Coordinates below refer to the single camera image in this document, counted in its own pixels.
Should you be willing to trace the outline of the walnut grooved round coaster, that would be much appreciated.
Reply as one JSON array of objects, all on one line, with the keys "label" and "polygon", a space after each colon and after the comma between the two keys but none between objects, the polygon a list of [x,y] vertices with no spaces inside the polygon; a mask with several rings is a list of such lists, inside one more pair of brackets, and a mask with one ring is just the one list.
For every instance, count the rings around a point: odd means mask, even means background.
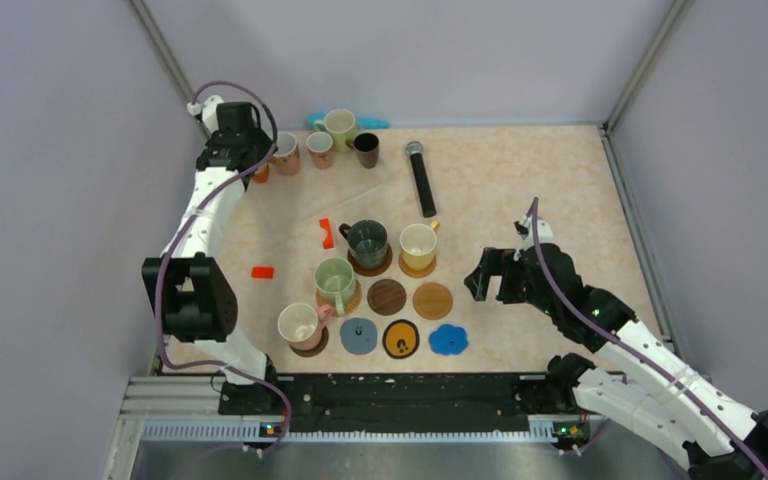
[{"label": "walnut grooved round coaster", "polygon": [[300,357],[304,357],[304,358],[315,357],[325,350],[325,348],[329,343],[329,340],[330,340],[329,330],[328,328],[324,328],[322,330],[320,341],[317,343],[317,345],[314,348],[309,350],[301,350],[291,346],[290,350]]}]

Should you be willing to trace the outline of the light green mug front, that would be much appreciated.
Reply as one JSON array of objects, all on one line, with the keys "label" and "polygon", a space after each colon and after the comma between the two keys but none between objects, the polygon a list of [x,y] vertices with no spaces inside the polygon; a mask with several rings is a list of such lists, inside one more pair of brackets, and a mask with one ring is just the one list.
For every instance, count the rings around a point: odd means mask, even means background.
[{"label": "light green mug front", "polygon": [[318,305],[330,305],[338,316],[350,312],[355,304],[358,281],[347,259],[322,260],[314,270],[316,301]]}]

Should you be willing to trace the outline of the light brown round coaster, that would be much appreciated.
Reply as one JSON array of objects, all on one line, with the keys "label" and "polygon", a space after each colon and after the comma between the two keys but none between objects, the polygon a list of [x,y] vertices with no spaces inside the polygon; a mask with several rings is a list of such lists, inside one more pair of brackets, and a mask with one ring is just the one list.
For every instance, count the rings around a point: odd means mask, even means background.
[{"label": "light brown round coaster", "polygon": [[429,276],[436,268],[437,258],[434,257],[432,261],[424,268],[420,270],[412,269],[405,261],[403,255],[399,256],[399,268],[401,271],[411,278],[424,278]]}]

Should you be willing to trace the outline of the small grey blue mug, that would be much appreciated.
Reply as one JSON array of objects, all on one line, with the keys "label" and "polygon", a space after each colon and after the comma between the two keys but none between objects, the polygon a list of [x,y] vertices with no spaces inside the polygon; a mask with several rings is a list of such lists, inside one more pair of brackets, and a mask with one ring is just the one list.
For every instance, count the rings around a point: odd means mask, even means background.
[{"label": "small grey blue mug", "polygon": [[306,147],[313,165],[320,170],[334,163],[334,140],[326,132],[313,132],[306,139]]}]

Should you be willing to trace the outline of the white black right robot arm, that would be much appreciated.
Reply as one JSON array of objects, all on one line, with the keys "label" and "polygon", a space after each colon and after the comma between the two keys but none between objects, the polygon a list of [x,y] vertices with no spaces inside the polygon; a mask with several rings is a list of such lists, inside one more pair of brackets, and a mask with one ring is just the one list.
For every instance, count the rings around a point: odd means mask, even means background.
[{"label": "white black right robot arm", "polygon": [[664,346],[613,293],[587,285],[551,243],[483,250],[464,280],[476,301],[501,279],[497,300],[546,314],[567,339],[620,367],[632,385],[574,353],[548,364],[546,397],[560,412],[603,415],[672,457],[693,479],[767,479],[768,410],[732,399]]}]

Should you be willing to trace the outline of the grey smiley silicone coaster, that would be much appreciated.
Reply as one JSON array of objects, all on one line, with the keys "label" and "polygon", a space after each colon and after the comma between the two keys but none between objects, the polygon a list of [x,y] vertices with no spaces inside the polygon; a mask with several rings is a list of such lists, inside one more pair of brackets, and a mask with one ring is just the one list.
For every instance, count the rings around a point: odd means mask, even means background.
[{"label": "grey smiley silicone coaster", "polygon": [[349,318],[343,322],[339,333],[343,348],[351,355],[367,355],[377,346],[378,329],[370,319]]}]

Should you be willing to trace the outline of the dark walnut round coaster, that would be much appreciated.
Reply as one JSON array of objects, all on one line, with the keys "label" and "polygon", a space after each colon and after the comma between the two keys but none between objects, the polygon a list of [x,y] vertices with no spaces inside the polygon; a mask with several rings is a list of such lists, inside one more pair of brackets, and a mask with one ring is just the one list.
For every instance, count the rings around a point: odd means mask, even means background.
[{"label": "dark walnut round coaster", "polygon": [[367,303],[370,309],[382,316],[399,313],[406,301],[406,289],[401,283],[392,279],[376,281],[367,293]]}]

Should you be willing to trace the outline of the blue cloud shaped coaster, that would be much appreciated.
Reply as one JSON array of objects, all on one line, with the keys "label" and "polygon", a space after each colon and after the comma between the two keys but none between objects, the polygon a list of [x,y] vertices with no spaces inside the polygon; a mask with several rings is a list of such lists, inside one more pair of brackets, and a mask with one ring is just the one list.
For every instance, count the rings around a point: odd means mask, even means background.
[{"label": "blue cloud shaped coaster", "polygon": [[461,326],[442,324],[428,338],[430,348],[438,355],[460,355],[469,346],[466,330]]}]

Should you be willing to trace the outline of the dark green mug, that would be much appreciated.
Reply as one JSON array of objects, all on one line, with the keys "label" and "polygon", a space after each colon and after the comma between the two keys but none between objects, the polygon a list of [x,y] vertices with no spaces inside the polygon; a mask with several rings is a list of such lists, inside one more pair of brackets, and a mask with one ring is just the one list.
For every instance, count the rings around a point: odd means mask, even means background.
[{"label": "dark green mug", "polygon": [[351,257],[363,269],[380,267],[388,248],[388,233],[378,221],[366,219],[354,224],[343,223],[338,232],[348,242]]}]

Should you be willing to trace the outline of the pink mug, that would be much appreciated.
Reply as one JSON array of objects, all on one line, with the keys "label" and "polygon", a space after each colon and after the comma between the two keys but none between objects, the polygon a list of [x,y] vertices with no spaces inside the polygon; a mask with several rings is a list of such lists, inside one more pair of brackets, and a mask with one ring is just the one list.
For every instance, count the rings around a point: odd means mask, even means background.
[{"label": "pink mug", "polygon": [[291,348],[310,351],[321,342],[324,329],[334,313],[335,308],[330,304],[314,308],[309,304],[294,303],[279,314],[277,329]]}]

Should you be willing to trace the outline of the yellow mug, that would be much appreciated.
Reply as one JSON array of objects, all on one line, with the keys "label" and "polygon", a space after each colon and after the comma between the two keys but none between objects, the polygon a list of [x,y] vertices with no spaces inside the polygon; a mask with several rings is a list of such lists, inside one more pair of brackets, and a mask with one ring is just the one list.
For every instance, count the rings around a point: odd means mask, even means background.
[{"label": "yellow mug", "polygon": [[431,266],[436,258],[438,244],[437,230],[439,222],[415,223],[405,227],[399,237],[400,259],[413,271],[421,271]]}]

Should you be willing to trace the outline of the tan wooden round coaster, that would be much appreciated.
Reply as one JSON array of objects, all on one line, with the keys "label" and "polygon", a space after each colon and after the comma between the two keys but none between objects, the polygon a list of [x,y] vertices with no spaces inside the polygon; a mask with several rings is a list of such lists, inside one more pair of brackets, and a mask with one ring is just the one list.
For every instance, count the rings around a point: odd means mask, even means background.
[{"label": "tan wooden round coaster", "polygon": [[446,286],[429,282],[416,289],[412,303],[420,317],[436,321],[445,318],[451,312],[453,296]]}]

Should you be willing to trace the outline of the dark wooden round coaster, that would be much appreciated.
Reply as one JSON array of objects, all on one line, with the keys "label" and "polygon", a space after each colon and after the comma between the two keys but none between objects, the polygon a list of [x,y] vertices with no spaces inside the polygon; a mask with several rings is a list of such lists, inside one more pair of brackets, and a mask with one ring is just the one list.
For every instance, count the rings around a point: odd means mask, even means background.
[{"label": "dark wooden round coaster", "polygon": [[363,277],[376,277],[386,272],[392,264],[393,249],[390,245],[387,246],[386,254],[383,262],[375,268],[364,268],[356,259],[352,256],[351,252],[347,253],[347,260],[353,268],[355,274]]}]

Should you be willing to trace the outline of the brown mug white interior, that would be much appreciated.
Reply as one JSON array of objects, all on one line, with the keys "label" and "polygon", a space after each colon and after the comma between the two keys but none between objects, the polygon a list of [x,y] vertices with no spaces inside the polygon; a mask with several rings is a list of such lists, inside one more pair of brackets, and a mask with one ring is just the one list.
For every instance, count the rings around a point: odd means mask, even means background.
[{"label": "brown mug white interior", "polygon": [[276,139],[277,150],[270,163],[285,176],[294,176],[301,169],[299,144],[294,134],[279,131]]}]

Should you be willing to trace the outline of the orange black smiley coaster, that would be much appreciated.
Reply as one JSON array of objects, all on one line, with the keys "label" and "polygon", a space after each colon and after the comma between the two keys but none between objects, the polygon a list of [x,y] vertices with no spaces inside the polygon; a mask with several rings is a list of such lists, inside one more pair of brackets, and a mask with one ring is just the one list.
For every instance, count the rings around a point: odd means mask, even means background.
[{"label": "orange black smiley coaster", "polygon": [[407,319],[394,320],[384,330],[382,347],[390,358],[409,358],[416,353],[419,345],[419,330]]}]

